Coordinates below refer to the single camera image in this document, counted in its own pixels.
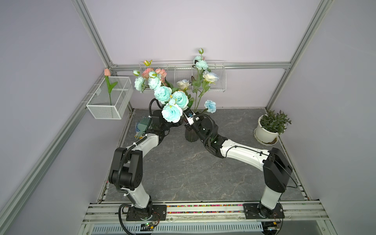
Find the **dark red glass vase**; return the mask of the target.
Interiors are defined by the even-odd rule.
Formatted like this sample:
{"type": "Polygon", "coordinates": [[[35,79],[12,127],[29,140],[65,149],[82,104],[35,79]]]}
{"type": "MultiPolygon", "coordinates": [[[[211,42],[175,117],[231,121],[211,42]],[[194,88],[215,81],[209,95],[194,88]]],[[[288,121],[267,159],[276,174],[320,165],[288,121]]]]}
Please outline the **dark red glass vase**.
{"type": "Polygon", "coordinates": [[[198,135],[196,134],[195,130],[187,123],[185,124],[185,138],[189,142],[195,142],[199,139],[198,135]]]}

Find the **large teal rose spray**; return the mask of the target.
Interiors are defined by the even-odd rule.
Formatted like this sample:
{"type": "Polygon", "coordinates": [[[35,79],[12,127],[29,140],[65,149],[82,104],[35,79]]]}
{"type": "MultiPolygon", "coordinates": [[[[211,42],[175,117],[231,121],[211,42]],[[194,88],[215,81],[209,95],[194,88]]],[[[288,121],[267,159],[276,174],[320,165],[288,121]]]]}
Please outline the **large teal rose spray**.
{"type": "Polygon", "coordinates": [[[139,92],[149,89],[154,92],[154,97],[162,105],[162,117],[169,122],[177,122],[183,115],[183,111],[189,107],[188,96],[179,91],[178,88],[172,88],[171,85],[163,85],[159,78],[145,79],[141,76],[141,71],[134,70],[135,75],[134,87],[139,92]]]}

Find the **teal white rose spray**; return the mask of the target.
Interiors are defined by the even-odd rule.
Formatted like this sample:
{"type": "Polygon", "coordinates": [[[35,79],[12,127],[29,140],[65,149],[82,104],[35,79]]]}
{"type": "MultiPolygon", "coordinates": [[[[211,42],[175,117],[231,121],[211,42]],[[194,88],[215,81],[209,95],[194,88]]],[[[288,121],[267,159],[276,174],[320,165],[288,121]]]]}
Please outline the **teal white rose spray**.
{"type": "Polygon", "coordinates": [[[211,85],[219,80],[218,75],[211,71],[205,60],[204,49],[200,48],[198,53],[199,55],[194,58],[192,65],[192,68],[196,69],[197,75],[191,76],[191,81],[185,79],[177,82],[178,90],[184,92],[187,96],[189,95],[188,89],[192,88],[195,97],[190,98],[193,101],[191,109],[195,111],[198,110],[204,94],[210,90],[211,85]]]}

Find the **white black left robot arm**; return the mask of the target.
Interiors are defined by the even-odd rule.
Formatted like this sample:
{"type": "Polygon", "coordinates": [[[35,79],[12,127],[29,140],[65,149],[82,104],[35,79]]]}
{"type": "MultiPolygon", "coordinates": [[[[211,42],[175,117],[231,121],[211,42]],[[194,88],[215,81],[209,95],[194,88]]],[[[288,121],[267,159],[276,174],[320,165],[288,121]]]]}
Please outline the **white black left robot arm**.
{"type": "Polygon", "coordinates": [[[167,122],[164,119],[150,118],[141,139],[126,148],[119,147],[114,151],[108,181],[115,186],[117,192],[126,194],[134,208],[143,210],[151,204],[151,197],[142,185],[143,158],[162,142],[170,128],[182,124],[182,119],[167,122]]]}

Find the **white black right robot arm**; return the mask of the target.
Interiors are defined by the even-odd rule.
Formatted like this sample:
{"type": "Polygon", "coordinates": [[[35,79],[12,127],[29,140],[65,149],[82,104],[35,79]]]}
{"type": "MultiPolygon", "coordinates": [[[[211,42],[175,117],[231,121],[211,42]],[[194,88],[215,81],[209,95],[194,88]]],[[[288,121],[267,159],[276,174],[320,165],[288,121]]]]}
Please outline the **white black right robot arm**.
{"type": "Polygon", "coordinates": [[[257,149],[238,144],[218,134],[218,126],[207,114],[184,112],[187,129],[193,130],[205,149],[218,158],[230,158],[249,164],[263,172],[265,188],[258,209],[272,213],[292,179],[293,168],[278,148],[257,149]]]}

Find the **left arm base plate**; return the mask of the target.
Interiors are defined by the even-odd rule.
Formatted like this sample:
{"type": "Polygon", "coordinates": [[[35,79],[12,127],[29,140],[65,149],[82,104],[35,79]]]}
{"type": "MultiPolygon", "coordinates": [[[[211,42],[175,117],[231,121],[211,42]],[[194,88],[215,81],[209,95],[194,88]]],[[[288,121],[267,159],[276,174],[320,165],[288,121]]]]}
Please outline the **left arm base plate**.
{"type": "Polygon", "coordinates": [[[148,205],[144,209],[131,207],[127,213],[126,221],[165,221],[167,205],[148,205]]]}

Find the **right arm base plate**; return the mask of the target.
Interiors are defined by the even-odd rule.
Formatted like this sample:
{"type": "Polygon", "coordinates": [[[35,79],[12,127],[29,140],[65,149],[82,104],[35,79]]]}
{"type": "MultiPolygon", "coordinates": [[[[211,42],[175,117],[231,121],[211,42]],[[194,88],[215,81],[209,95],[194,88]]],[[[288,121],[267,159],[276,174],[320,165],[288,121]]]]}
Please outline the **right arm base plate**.
{"type": "Polygon", "coordinates": [[[245,203],[243,209],[246,219],[284,219],[285,214],[281,203],[277,203],[274,209],[269,209],[261,203],[245,203]]]}

